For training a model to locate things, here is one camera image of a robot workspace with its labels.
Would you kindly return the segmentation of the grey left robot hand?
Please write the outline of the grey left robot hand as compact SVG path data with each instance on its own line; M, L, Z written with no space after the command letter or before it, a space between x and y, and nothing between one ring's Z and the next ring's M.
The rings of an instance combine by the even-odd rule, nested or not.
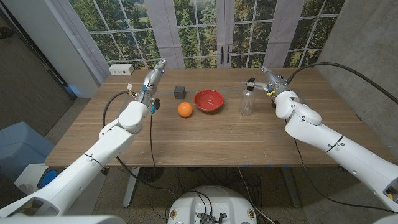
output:
M140 92L137 94L136 99L138 102L150 107L152 104L152 98L157 91L157 85L164 73L164 68L167 64L166 59L160 59L155 67L148 72L145 76Z

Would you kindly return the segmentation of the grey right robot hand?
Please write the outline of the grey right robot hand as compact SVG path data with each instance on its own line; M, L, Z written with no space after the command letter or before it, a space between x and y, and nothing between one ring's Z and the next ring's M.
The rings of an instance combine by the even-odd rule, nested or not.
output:
M290 91L287 80L283 76L264 66L261 66L260 69L264 73L267 83L256 82L255 78L250 78L246 82L241 82L241 84L245 85L248 90L264 90L269 96L273 97L277 97L282 92Z

